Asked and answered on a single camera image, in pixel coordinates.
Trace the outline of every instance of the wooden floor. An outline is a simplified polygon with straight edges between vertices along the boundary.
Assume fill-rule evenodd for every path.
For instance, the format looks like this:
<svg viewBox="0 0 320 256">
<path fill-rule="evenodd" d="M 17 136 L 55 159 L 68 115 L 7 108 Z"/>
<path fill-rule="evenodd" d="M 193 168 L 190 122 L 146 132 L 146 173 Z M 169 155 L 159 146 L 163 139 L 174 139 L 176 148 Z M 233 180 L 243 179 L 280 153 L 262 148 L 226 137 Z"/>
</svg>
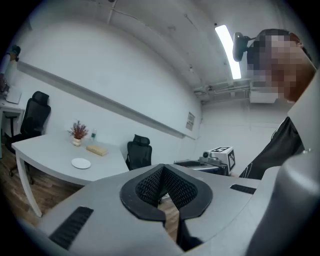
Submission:
<svg viewBox="0 0 320 256">
<path fill-rule="evenodd" d="M 22 187 L 18 170 L 14 170 L 14 176 L 10 177 L 9 169 L 16 165 L 16 157 L 2 145 L 2 159 L 0 160 L 0 184 L 2 193 L 7 199 L 12 212 L 17 218 L 24 219 L 36 226 L 39 217 L 36 216 Z M 68 198 L 83 186 L 50 176 L 34 167 L 30 167 L 30 174 L 34 180 L 31 190 L 41 212 L 45 214 L 59 202 Z M 165 229 L 175 241 L 179 211 L 170 198 L 162 200 L 158 207 L 166 215 Z"/>
</svg>

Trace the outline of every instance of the wooden block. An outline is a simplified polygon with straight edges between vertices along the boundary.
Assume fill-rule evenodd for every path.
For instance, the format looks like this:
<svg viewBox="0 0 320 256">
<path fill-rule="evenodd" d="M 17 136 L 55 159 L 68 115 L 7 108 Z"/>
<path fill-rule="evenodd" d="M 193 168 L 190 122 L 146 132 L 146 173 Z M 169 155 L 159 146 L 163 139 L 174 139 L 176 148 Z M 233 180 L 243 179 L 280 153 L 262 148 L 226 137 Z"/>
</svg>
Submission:
<svg viewBox="0 0 320 256">
<path fill-rule="evenodd" d="M 103 147 L 97 145 L 89 145 L 86 147 L 86 150 L 91 151 L 99 156 L 104 156 L 107 153 L 107 150 Z"/>
</svg>

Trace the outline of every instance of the white plate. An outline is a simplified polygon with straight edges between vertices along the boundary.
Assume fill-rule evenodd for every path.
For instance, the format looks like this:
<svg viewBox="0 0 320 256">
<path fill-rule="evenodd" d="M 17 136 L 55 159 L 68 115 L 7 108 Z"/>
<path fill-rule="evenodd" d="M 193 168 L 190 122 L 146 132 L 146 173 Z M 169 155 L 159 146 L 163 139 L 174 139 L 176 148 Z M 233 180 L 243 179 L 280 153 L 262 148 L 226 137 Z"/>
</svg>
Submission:
<svg viewBox="0 0 320 256">
<path fill-rule="evenodd" d="M 71 164 L 78 169 L 87 169 L 91 166 L 90 161 L 84 158 L 75 158 L 71 160 Z"/>
</svg>

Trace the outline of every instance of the fluorescent light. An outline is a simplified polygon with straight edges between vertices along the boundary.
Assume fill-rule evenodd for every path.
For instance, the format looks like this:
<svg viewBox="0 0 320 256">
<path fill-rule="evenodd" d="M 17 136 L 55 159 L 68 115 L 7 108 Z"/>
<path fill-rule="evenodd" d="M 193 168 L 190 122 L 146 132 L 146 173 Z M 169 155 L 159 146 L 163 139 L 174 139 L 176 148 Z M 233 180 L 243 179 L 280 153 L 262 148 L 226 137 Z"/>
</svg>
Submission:
<svg viewBox="0 0 320 256">
<path fill-rule="evenodd" d="M 232 78 L 240 79 L 241 78 L 240 65 L 238 62 L 234 60 L 234 56 L 232 54 L 234 42 L 232 41 L 232 38 L 227 29 L 227 26 L 226 25 L 217 26 L 215 27 L 215 31 L 221 40 L 226 56 L 228 58 L 229 65 L 231 68 Z"/>
</svg>

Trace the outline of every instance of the flower vase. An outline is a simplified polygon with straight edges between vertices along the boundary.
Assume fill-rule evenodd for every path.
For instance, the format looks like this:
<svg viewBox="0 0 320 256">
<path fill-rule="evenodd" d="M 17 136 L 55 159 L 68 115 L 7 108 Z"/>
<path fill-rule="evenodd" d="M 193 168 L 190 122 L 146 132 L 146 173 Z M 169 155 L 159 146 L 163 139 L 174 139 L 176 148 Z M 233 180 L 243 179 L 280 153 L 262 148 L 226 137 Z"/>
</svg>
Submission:
<svg viewBox="0 0 320 256">
<path fill-rule="evenodd" d="M 73 138 L 72 144 L 79 147 L 81 145 L 81 139 Z"/>
</svg>

